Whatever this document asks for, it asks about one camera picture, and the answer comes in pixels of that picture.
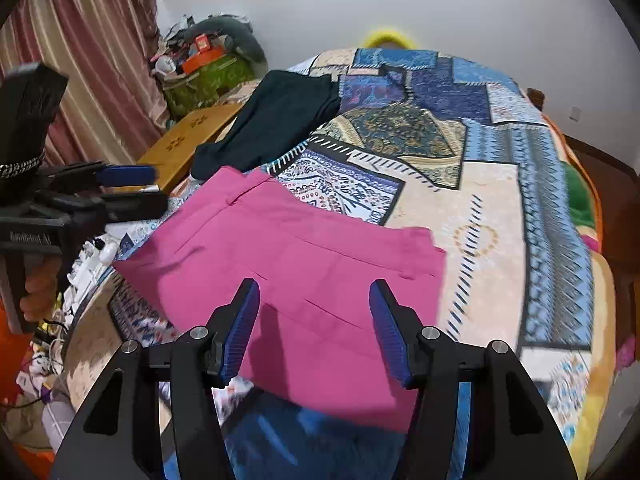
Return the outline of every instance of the brown floor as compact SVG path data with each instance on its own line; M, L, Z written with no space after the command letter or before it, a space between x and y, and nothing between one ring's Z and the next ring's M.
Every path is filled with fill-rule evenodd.
M632 280L640 275L640 184L637 178L632 179L629 174L576 147L574 152L593 180L602 202L602 254L616 285L616 348L619 348L636 326Z

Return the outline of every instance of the person's hand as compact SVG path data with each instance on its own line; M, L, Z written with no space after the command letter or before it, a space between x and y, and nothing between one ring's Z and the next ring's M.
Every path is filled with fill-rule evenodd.
M39 321L51 314L61 264L59 256L45 256L44 261L28 274L24 282L27 295L20 300L25 320Z

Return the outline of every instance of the metal bolt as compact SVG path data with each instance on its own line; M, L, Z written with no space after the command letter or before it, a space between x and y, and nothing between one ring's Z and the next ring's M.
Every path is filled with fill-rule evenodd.
M440 337L440 330L434 326L426 326L422 329L422 336L425 339L437 339Z
M491 343L491 348L493 348L494 351L498 354L506 354L509 350L509 345L507 345L507 343L505 343L504 341L496 339L493 343Z
M120 350L122 350L125 354L130 354L131 352L135 351L136 348L138 348L138 342L134 341L133 339L125 341L120 346Z
M196 326L191 329L191 332L189 332L189 335L193 339L202 339L203 337L206 337L208 333L209 333L209 330L207 330L206 326Z

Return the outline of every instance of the pink skirt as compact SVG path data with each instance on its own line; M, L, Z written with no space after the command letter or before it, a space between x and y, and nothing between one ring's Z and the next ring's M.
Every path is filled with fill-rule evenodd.
M253 278L260 311L239 375L306 408L406 431L416 393L385 369L369 286L386 280L434 324L445 255L428 229L318 209L262 171L225 167L114 266L181 331Z

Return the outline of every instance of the pink and gold curtain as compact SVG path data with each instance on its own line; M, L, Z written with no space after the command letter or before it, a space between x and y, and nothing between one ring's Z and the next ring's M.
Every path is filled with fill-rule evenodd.
M0 69L43 61L69 76L46 161L135 162L164 132L166 103L146 59L156 0L20 0L0 29Z

